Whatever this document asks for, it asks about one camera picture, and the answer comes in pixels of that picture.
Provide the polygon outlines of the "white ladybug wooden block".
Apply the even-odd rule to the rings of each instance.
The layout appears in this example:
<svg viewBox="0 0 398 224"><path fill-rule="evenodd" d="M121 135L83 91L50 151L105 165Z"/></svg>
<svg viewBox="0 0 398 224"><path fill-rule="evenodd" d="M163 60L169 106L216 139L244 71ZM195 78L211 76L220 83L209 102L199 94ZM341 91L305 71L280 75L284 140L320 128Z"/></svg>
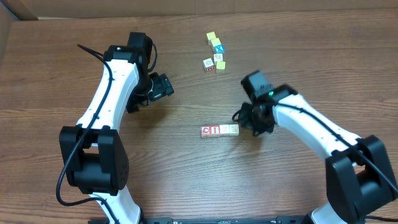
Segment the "white ladybug wooden block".
<svg viewBox="0 0 398 224"><path fill-rule="evenodd" d="M230 135L230 130L229 130L229 125L228 124L221 124L220 125L220 135L221 136L229 136Z"/></svg>

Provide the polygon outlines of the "red I wooden block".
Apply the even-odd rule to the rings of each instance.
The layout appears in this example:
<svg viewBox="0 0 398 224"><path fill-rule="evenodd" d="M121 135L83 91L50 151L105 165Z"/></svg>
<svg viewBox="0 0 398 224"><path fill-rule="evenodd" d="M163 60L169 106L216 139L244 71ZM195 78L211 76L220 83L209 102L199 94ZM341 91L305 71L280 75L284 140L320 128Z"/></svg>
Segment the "red I wooden block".
<svg viewBox="0 0 398 224"><path fill-rule="evenodd" d="M220 126L219 125L210 126L210 134L211 137L220 137Z"/></svg>

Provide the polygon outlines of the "white block blue D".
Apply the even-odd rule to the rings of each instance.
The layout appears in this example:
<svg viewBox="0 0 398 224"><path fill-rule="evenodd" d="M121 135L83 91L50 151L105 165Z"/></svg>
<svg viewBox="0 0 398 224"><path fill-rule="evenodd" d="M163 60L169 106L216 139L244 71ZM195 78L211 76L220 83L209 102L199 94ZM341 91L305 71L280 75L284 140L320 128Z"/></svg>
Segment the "white block blue D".
<svg viewBox="0 0 398 224"><path fill-rule="evenodd" d="M211 127L210 126L202 126L201 127L201 137L209 138L211 136Z"/></svg>

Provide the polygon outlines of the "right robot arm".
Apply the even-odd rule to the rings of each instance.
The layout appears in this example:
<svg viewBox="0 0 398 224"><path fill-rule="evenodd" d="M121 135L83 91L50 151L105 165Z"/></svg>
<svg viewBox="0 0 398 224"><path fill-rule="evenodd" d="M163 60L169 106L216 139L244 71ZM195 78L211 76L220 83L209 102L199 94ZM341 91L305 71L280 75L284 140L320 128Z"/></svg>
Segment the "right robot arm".
<svg viewBox="0 0 398 224"><path fill-rule="evenodd" d="M289 85L274 87L259 70L241 80L250 101L233 115L253 136L275 126L295 134L324 161L327 203L293 223L388 222L372 215L397 200L397 181L384 143L362 138L330 121Z"/></svg>

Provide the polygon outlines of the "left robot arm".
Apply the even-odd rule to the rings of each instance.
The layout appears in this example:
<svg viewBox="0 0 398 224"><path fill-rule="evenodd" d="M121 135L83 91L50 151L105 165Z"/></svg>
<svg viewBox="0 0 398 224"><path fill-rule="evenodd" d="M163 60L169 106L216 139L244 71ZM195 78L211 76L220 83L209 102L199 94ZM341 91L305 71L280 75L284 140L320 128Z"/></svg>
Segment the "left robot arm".
<svg viewBox="0 0 398 224"><path fill-rule="evenodd" d="M129 159L119 130L125 113L174 89L166 74L154 71L157 48L145 33L131 32L127 45L111 45L103 53L81 49L103 64L103 75L83 116L60 131L64 166L55 196L66 207L98 202L107 216L104 223L145 223L127 187Z"/></svg>

